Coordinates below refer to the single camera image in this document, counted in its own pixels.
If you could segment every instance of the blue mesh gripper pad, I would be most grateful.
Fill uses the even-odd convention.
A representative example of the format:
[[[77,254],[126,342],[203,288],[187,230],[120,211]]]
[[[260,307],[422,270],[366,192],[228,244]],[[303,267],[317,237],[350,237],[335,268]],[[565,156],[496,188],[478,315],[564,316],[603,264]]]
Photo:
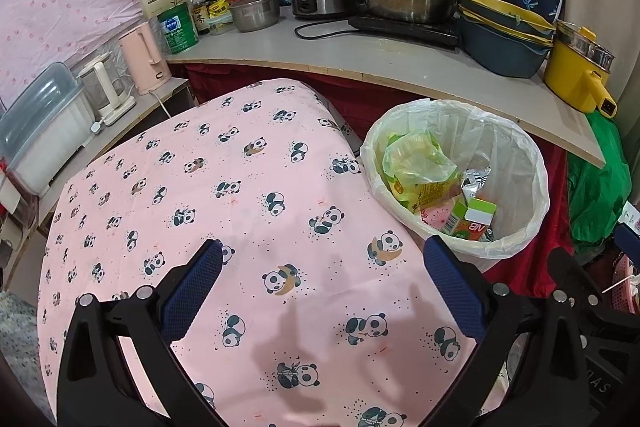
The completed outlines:
[[[453,253],[442,240],[437,241],[436,237],[438,236],[430,237],[424,242],[424,267],[460,331],[480,343],[486,331],[482,302],[450,259],[449,255]]]
[[[221,270],[222,243],[213,241],[162,307],[160,334],[167,344],[187,334]]]

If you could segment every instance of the pot lid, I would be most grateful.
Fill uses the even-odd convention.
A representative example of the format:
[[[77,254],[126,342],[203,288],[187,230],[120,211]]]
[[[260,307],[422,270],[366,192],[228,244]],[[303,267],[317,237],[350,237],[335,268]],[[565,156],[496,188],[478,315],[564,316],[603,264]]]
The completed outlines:
[[[263,3],[265,1],[269,1],[269,0],[239,0],[239,1],[233,1],[229,7],[231,8],[231,11],[237,9],[237,8],[243,8],[246,6],[253,6],[255,4],[260,4]]]
[[[87,76],[89,73],[92,73],[92,71],[94,70],[94,66],[98,62],[106,62],[107,60],[109,60],[109,57],[110,57],[110,53],[106,52],[106,53],[103,53],[102,55],[98,55],[97,57],[92,58],[92,60],[87,62],[84,65],[84,68],[80,70],[80,72],[78,73],[78,77],[82,78],[83,76]]]
[[[559,20],[556,38],[597,67],[610,73],[614,55],[595,41],[596,35],[590,29]]]

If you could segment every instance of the green can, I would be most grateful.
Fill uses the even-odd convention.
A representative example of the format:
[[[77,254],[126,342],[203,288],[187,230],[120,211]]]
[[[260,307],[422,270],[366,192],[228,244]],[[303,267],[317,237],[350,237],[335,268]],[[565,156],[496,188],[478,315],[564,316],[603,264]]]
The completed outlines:
[[[179,4],[175,8],[162,12],[158,16],[158,21],[172,54],[188,50],[198,43],[198,33],[191,19],[187,3]]]

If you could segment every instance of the red cloth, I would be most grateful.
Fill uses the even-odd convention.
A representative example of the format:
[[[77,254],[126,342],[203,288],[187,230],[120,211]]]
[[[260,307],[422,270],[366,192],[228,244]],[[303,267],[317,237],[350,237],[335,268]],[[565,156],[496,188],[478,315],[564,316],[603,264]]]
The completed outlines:
[[[226,64],[172,64],[172,70],[178,76],[188,76],[200,103],[259,80],[283,76],[300,80],[327,97],[362,139],[371,125],[387,110],[400,103],[422,98],[391,87],[304,71]],[[510,259],[500,261],[485,272],[484,276],[490,282],[508,284],[512,291],[520,295],[546,297],[556,287],[546,272],[549,253],[556,247],[563,247],[573,253],[566,190],[566,151],[542,138],[533,138],[545,159],[551,206],[542,222],[540,233],[529,246]]]

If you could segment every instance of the stacked bowls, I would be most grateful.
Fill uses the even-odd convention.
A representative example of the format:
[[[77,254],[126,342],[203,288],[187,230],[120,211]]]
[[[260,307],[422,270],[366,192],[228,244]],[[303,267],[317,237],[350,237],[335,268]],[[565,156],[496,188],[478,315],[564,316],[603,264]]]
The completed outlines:
[[[464,50],[503,76],[531,78],[553,47],[554,27],[540,15],[500,0],[458,0]]]

